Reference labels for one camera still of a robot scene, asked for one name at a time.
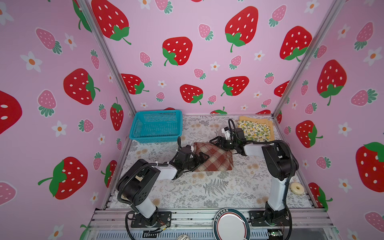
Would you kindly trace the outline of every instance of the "plaid cloth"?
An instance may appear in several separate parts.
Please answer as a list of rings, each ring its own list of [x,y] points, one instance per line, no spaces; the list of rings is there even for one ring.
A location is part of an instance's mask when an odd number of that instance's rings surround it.
[[[203,152],[209,156],[208,160],[200,165],[195,172],[215,172],[232,170],[232,154],[208,142],[194,142],[195,153]]]

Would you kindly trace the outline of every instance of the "red strawberry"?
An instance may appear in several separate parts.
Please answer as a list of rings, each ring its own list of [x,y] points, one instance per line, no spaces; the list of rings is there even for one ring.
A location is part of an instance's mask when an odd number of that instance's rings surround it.
[[[116,144],[118,145],[118,150],[121,151],[122,143],[121,143],[120,138],[118,138],[118,139],[116,140]]]
[[[8,182],[0,181],[0,206],[16,197],[17,189]]]
[[[232,58],[231,64],[229,64],[229,68],[231,70],[235,70],[237,68],[237,66],[240,64],[241,64],[241,56],[238,55],[238,56]]]
[[[356,164],[362,183],[375,192],[384,192],[384,145],[371,142],[359,148]]]
[[[168,0],[155,0],[156,6],[160,11],[164,11],[165,14],[172,12],[172,3]]]
[[[203,90],[199,87],[184,84],[180,87],[180,93],[184,101],[187,103],[197,103],[203,98]]]
[[[265,110],[260,111],[260,112],[258,112],[258,113],[256,113],[256,114],[271,114],[271,110],[267,110],[267,109],[265,109]]]
[[[191,55],[192,42],[189,38],[181,36],[177,38],[168,38],[163,42],[163,56],[172,65],[184,65]]]
[[[158,93],[156,94],[156,100],[157,100],[158,102],[162,102],[162,101],[164,100],[164,98],[165,98],[165,96],[164,96],[164,93],[163,93],[163,92],[158,92]]]
[[[265,75],[264,82],[268,85],[272,84],[274,81],[275,77],[273,76],[273,73],[267,73]]]
[[[60,55],[63,51],[59,41],[55,41],[55,37],[52,33],[44,30],[42,28],[36,28],[36,35],[40,39],[41,43],[49,50],[52,50],[53,53]]]
[[[195,68],[193,73],[195,74],[195,77],[200,78],[201,80],[203,80],[207,77],[206,74],[204,73],[204,71],[201,69],[198,69],[198,68]]]
[[[282,97],[283,96],[283,93],[285,92],[285,89],[287,88],[288,86],[288,83],[289,81],[283,83],[283,84],[280,84],[279,86],[277,86],[275,88],[275,90],[273,91],[273,93],[278,96],[278,97]]]
[[[96,69],[99,69],[100,61],[98,59],[97,53],[94,49],[91,51],[91,61]]]
[[[149,92],[144,90],[144,83],[138,76],[124,73],[121,76],[130,94],[140,94],[142,91]]]
[[[236,14],[225,26],[227,41],[240,47],[249,43],[256,33],[259,12],[257,8],[249,6]]]
[[[279,21],[283,20],[286,11],[287,11],[286,5],[281,5],[280,7],[276,8],[276,10],[273,11],[272,13],[272,18],[269,19],[269,26],[273,28],[276,25],[278,25]]]
[[[73,3],[73,8],[74,8],[74,11],[75,11],[76,15],[80,18],[79,30],[81,30],[80,29],[80,23],[82,22],[83,26],[85,27],[85,29],[87,29],[88,31],[92,32],[91,27],[89,26],[87,20],[84,17],[84,14],[83,14],[80,6],[79,6],[79,3],[77,3],[77,0],[72,0],[72,3]]]
[[[368,89],[358,91],[352,98],[351,103],[356,106],[365,106],[367,103],[372,103],[376,100],[376,96],[379,95],[375,90]]]
[[[118,98],[116,97],[116,103],[112,104],[111,110],[109,111],[113,128],[119,131],[124,118],[124,112],[120,104],[118,104]]]
[[[129,23],[124,13],[107,0],[92,0],[93,14],[96,17],[100,30],[107,38],[120,41],[129,35]]]
[[[81,104],[89,105],[93,102],[96,96],[93,79],[82,68],[78,68],[67,77],[64,78],[64,91],[71,98],[75,99]]]
[[[325,63],[319,81],[317,92],[323,98],[329,98],[327,106],[331,103],[331,96],[337,95],[347,82],[347,73],[336,60],[329,60]]]
[[[93,123],[88,119],[81,120],[78,126],[79,130],[82,132],[90,132],[93,130]]]
[[[316,201],[317,207],[324,207],[326,211],[328,211],[327,202],[332,202],[333,199],[326,200],[325,193],[323,190],[314,182],[308,184],[310,187],[311,193]]]
[[[224,112],[224,109],[225,107],[223,107],[223,110],[215,110],[215,111],[212,111],[211,114],[227,114],[227,112]]]
[[[100,117],[103,120],[107,120],[107,109],[104,108],[104,105],[100,103],[99,105]]]
[[[316,160],[317,166],[319,166],[322,169],[330,168],[331,167],[331,161],[327,157],[319,157]]]
[[[316,103],[312,103],[312,104],[308,104],[307,107],[305,108],[304,112],[306,114],[312,114],[313,112],[316,112],[316,109],[317,109],[317,104]]]
[[[312,147],[316,143],[316,138],[323,138],[323,136],[316,137],[317,128],[310,120],[301,122],[296,126],[296,136],[306,148]]]
[[[291,133],[291,127],[290,127],[290,126],[285,127],[285,129],[284,129],[284,133],[285,133],[286,135],[290,134],[290,133]]]
[[[88,171],[79,160],[66,157],[53,170],[53,177],[41,180],[37,184],[52,179],[49,190],[56,199],[66,199],[79,190],[87,181]]]
[[[211,31],[211,27],[206,24],[199,25],[200,37],[205,38],[206,41],[210,41],[214,37],[214,32]]]
[[[47,118],[48,116],[50,117],[55,113],[53,109],[56,107],[56,100],[51,91],[47,89],[42,91],[37,98],[37,102],[40,105],[38,109],[42,116]]]
[[[279,112],[279,114],[277,115],[276,119],[277,119],[277,122],[280,124],[281,123],[281,119],[283,118],[283,115],[281,113],[281,111]]]
[[[313,54],[314,58],[321,58],[325,52],[327,51],[327,47],[324,45],[321,45],[319,48],[316,49],[316,51]]]
[[[308,91],[308,80],[305,79],[303,85],[301,86],[301,95],[304,96]]]
[[[272,102],[272,99],[267,99],[263,102],[262,108],[266,108],[268,105],[270,105]]]
[[[373,23],[367,22],[356,36],[355,50],[359,51],[360,49],[363,49],[363,47],[367,45],[367,41],[372,37],[372,35]]]
[[[152,66],[151,58],[145,52],[140,53],[140,61],[148,68]]]
[[[296,26],[285,35],[280,49],[280,58],[284,60],[297,59],[307,50],[312,41],[312,35],[302,26]]]
[[[384,216],[381,216],[377,212],[369,212],[365,214],[364,217],[372,227],[380,232],[384,232]]]
[[[20,103],[11,95],[0,91],[0,134],[14,125],[22,114]]]
[[[249,78],[245,76],[227,78],[223,84],[224,92],[220,95],[237,96],[248,86]]]
[[[117,162],[115,160],[112,160],[108,164],[107,168],[105,169],[105,173],[103,173],[103,171],[101,171],[101,173],[105,175],[104,183],[105,183],[105,186],[107,186],[107,187],[109,187],[109,184],[111,183],[113,174],[115,173],[116,165],[117,165]]]
[[[93,160],[93,168],[98,170],[101,165],[101,153],[97,152],[95,154],[95,159]]]

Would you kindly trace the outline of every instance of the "folded cloth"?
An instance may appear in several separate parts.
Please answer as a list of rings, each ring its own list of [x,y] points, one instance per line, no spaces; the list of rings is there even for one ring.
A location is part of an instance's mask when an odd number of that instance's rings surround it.
[[[257,119],[248,117],[239,117],[238,127],[244,131],[246,140],[262,142],[264,140],[273,141],[273,123],[268,119]]]
[[[195,153],[203,152],[209,156],[208,160],[201,164],[195,172],[215,172],[232,170],[232,153],[224,151],[208,142],[193,143]]]

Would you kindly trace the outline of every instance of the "plate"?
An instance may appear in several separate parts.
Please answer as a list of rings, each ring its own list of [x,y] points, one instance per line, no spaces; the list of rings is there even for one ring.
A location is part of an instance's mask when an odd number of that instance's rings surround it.
[[[250,232],[248,221],[236,209],[222,209],[214,218],[216,240],[249,240]]]

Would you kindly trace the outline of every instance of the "white flower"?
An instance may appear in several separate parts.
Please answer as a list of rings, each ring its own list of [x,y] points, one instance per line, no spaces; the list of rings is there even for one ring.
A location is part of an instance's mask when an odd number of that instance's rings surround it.
[[[357,232],[352,232],[351,230],[349,230],[349,228],[347,228],[348,230],[348,238],[351,239],[351,240],[359,240],[358,238],[358,233]]]
[[[77,47],[76,43],[73,41],[73,36],[68,36],[67,33],[64,33],[66,40],[64,42],[68,44],[73,51],[73,47]]]
[[[141,9],[146,8],[149,9],[149,4],[151,3],[151,0],[138,0],[140,4]]]
[[[337,32],[339,34],[339,36],[337,37],[337,40],[339,40],[340,38],[345,38],[350,28],[351,28],[350,26],[347,26],[347,24],[344,24],[343,28]]]
[[[158,86],[160,86],[160,87],[164,88],[164,87],[166,86],[166,83],[165,83],[165,81],[159,81],[159,84],[158,84]]]
[[[56,137],[62,135],[66,135],[65,129],[67,128],[66,124],[61,124],[60,121],[57,121],[57,126],[53,126],[52,130],[56,131]]]
[[[63,232],[62,232],[63,227],[64,227],[64,224],[61,225],[60,227],[55,226],[53,228],[53,233],[49,235],[48,240],[56,240],[57,238],[61,237],[63,235]]]
[[[35,58],[33,53],[29,51],[28,56],[20,55],[22,60],[26,62],[26,69],[31,70],[32,68],[35,69],[38,72],[41,72],[40,65],[43,63],[40,59]]]
[[[11,17],[11,15],[9,15],[7,13],[7,7],[5,6],[5,3],[3,2],[0,2],[0,12],[2,12],[2,14],[0,15],[0,24],[1,25],[5,25],[5,20],[8,20],[8,21],[13,21],[13,18]]]
[[[260,52],[255,53],[255,60],[259,60],[259,61],[261,61],[261,60],[262,60],[262,57],[264,57],[264,56],[265,56],[265,54],[263,53],[262,50],[260,50]]]
[[[311,65],[311,62],[307,63],[307,65],[305,66],[305,69],[308,70],[308,67]]]
[[[344,136],[348,135],[348,132],[352,130],[352,128],[348,127],[348,123],[345,122],[344,125],[339,124],[339,134],[342,133]]]
[[[98,192],[93,192],[93,195],[90,199],[90,201],[92,202],[92,205],[98,200],[97,195],[99,195]]]
[[[259,98],[261,95],[263,95],[262,93],[260,93],[260,91],[258,91],[257,93],[254,93],[254,98]]]
[[[345,192],[348,192],[348,189],[352,189],[351,185],[348,184],[348,179],[342,180],[339,178],[339,182],[339,188],[344,189]]]
[[[109,81],[110,83],[113,83],[113,76],[112,76],[111,73],[108,74],[108,81]]]
[[[383,56],[380,54],[381,47],[376,49],[375,51],[373,50],[368,50],[368,56],[364,58],[363,62],[368,62],[369,66],[372,66],[372,64],[379,59],[382,59]]]
[[[371,7],[374,2],[375,0],[365,0],[364,4],[368,4]]]
[[[101,145],[102,143],[104,143],[105,136],[103,136],[103,134],[100,133],[100,137],[98,137],[97,140],[99,140],[99,145]]]
[[[320,3],[317,2],[317,0],[312,0],[310,2],[307,2],[307,8],[305,9],[304,13],[310,12],[313,13],[313,10],[317,8],[320,5]]]
[[[307,160],[303,160],[303,167],[305,167],[305,169],[308,169],[309,164],[308,164]]]
[[[297,107],[297,103],[296,103],[296,101],[294,101],[294,102],[292,103],[292,108],[293,108],[294,110],[296,110],[296,107]]]
[[[217,69],[220,67],[219,64],[217,64],[217,62],[214,62],[213,64],[211,64],[211,70],[215,70],[217,71]]]

